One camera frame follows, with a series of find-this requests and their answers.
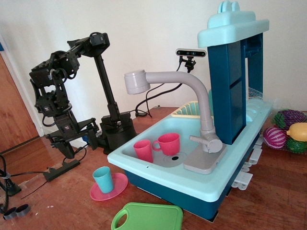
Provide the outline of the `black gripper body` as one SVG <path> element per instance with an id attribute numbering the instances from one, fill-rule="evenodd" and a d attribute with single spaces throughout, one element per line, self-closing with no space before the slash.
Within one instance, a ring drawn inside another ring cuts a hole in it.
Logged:
<path id="1" fill-rule="evenodd" d="M 77 122 L 73 114 L 65 114 L 54 118 L 58 130 L 47 134 L 50 142 L 72 141 L 98 131 L 95 118 Z"/>

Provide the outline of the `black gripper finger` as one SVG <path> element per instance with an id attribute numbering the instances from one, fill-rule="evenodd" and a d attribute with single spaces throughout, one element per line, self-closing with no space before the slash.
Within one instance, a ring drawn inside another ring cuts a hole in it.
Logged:
<path id="1" fill-rule="evenodd" d="M 92 150 L 95 150 L 98 147 L 98 141 L 94 131 L 89 131 L 88 134 L 88 143 L 91 146 Z"/>
<path id="2" fill-rule="evenodd" d="M 67 158 L 73 159 L 75 152 L 69 142 L 60 141 L 56 143 L 56 148 Z"/>

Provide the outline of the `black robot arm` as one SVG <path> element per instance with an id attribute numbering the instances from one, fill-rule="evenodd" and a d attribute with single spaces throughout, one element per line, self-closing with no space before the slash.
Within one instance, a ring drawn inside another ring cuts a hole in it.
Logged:
<path id="1" fill-rule="evenodd" d="M 95 150 L 102 147 L 106 153 L 116 150 L 137 133 L 130 112 L 120 112 L 107 77 L 102 53 L 110 46 L 106 33 L 93 32 L 88 37 L 67 42 L 68 51 L 56 51 L 50 58 L 29 73 L 35 91 L 35 108 L 44 118 L 52 117 L 58 130 L 47 135 L 51 146 L 67 159 L 75 151 L 70 144 L 78 138 Z M 107 100 L 109 115 L 102 117 L 100 126 L 95 118 L 77 122 L 68 99 L 64 83 L 76 77 L 81 56 L 94 58 Z"/>

